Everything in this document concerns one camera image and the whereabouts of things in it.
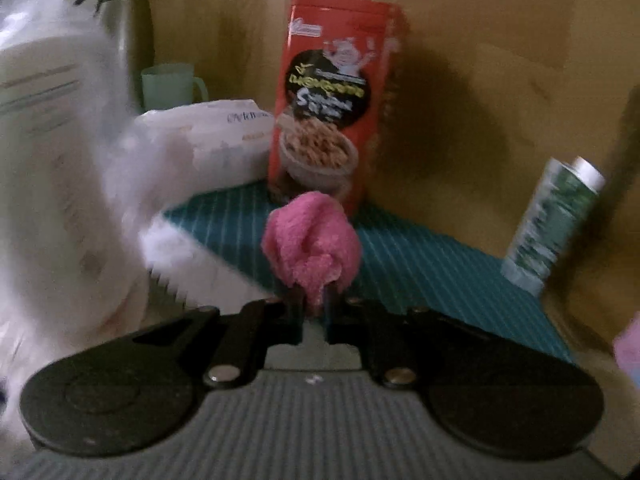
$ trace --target green toothpaste tube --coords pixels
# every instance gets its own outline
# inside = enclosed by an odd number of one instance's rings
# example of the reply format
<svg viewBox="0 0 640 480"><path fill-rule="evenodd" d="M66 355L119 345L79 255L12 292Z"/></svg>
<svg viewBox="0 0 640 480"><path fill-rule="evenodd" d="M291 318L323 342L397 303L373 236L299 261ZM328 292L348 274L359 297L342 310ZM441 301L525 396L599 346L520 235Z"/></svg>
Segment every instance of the green toothpaste tube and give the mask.
<svg viewBox="0 0 640 480"><path fill-rule="evenodd" d="M595 203L604 177L583 158L551 159L502 263L502 275L538 296L558 256Z"/></svg>

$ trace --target white plastic bag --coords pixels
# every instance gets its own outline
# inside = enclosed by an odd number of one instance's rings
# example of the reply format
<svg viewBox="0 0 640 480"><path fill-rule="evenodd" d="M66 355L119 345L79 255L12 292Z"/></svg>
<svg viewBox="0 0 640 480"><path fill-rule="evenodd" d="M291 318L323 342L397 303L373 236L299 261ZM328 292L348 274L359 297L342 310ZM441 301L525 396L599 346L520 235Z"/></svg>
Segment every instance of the white plastic bag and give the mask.
<svg viewBox="0 0 640 480"><path fill-rule="evenodd" d="M193 165L180 177L183 200L267 176L273 116L260 110L252 100L154 110L136 122L148 128L154 143L174 139L175 146L175 139L184 139L191 146Z"/></svg>
<svg viewBox="0 0 640 480"><path fill-rule="evenodd" d="M132 121L114 44L59 0L14 0L0 20L1 473L31 449L18 412L28 377L135 330L148 283L124 215L136 197L106 194Z"/></svg>

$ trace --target brown cardboard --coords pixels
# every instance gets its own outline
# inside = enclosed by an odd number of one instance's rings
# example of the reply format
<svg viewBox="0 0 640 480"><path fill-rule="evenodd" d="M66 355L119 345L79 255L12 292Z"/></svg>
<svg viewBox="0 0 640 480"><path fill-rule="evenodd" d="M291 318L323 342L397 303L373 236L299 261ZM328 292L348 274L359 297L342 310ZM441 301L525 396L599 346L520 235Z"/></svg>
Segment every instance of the brown cardboard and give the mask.
<svg viewBox="0 0 640 480"><path fill-rule="evenodd" d="M288 1L151 0L158 62L194 62L213 98L272 108ZM600 166L612 152L640 82L640 0L385 1L412 35L370 196L503 256L550 156ZM640 298L639 194L561 300L606 342Z"/></svg>

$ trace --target pink cloth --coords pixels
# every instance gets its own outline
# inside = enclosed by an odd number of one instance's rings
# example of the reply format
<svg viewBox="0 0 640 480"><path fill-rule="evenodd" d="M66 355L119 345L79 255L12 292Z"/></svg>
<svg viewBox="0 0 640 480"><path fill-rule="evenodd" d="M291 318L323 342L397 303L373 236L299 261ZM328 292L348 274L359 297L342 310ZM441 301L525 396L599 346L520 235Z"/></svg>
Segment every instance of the pink cloth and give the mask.
<svg viewBox="0 0 640 480"><path fill-rule="evenodd" d="M285 285L300 285L310 314L320 314L322 288L344 291L358 273L362 247L340 204L311 191L269 215L262 251Z"/></svg>
<svg viewBox="0 0 640 480"><path fill-rule="evenodd" d="M613 341L618 367L629 375L640 372L640 312Z"/></svg>

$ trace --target table surface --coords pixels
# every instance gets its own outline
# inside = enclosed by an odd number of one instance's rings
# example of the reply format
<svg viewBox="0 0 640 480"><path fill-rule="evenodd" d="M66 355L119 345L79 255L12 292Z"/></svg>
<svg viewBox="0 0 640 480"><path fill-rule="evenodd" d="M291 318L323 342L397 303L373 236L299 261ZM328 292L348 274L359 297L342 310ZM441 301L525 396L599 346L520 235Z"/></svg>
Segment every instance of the table surface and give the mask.
<svg viewBox="0 0 640 480"><path fill-rule="evenodd" d="M274 206L263 182L194 197L166 217L267 290L276 281L260 250ZM559 358L571 360L538 300L508 282L501 260L371 204L354 226L363 248L350 293L400 314L428 306Z"/></svg>

